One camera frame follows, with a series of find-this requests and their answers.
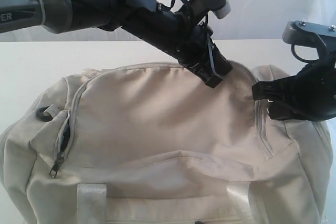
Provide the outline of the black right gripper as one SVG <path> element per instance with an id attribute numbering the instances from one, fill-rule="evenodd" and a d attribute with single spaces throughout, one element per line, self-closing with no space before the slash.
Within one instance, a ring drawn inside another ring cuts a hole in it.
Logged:
<path id="1" fill-rule="evenodd" d="M 306 66 L 298 75 L 257 82 L 252 87 L 253 99 L 271 100 L 269 117 L 272 120 L 325 121 L 335 118 L 335 46 L 332 50 L 304 42 L 298 46 L 315 49 L 318 58 L 300 59 Z"/>

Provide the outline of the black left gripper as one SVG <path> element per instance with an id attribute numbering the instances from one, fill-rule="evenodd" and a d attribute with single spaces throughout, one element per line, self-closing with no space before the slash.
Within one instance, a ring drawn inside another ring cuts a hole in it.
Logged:
<path id="1" fill-rule="evenodd" d="M 231 64 L 212 46 L 209 30 L 193 25 L 187 12 L 151 12 L 141 8 L 123 24 L 123 29 L 175 58 L 179 64 L 215 88 Z"/>

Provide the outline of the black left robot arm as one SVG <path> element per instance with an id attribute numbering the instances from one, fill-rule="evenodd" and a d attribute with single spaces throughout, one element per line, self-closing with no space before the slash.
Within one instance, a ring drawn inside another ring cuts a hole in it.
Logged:
<path id="1" fill-rule="evenodd" d="M 214 88 L 232 65 L 212 41 L 212 12 L 222 19 L 228 0 L 1 0 L 1 32 L 43 26 L 54 34 L 121 28 L 175 58 Z"/>

